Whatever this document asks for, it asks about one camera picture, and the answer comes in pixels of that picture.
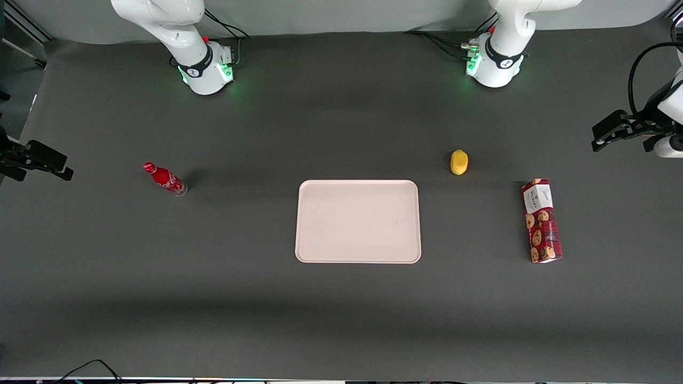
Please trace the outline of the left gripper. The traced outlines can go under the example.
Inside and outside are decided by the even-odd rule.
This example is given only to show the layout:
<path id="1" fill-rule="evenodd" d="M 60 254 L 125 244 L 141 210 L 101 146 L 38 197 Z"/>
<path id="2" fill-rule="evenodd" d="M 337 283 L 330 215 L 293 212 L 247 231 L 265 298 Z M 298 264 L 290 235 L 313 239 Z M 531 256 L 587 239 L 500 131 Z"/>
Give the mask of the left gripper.
<path id="1" fill-rule="evenodd" d="M 682 152 L 682 68 L 638 112 L 637 121 L 649 138 L 642 143 L 647 153 Z M 624 110 L 617 110 L 592 127 L 591 149 L 597 153 L 608 144 L 637 138 L 633 133 L 634 119 Z"/>

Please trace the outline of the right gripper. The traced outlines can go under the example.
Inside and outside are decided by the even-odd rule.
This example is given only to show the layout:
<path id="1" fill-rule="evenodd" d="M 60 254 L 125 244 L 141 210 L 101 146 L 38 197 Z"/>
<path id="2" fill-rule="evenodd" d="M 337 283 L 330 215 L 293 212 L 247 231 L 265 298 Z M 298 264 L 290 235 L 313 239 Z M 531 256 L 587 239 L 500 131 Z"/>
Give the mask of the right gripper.
<path id="1" fill-rule="evenodd" d="M 1 165 L 3 177 L 22 182 L 26 170 L 48 172 L 61 180 L 71 181 L 74 171 L 66 167 L 67 156 L 36 140 L 29 140 L 24 145 L 7 135 L 1 126 Z"/>

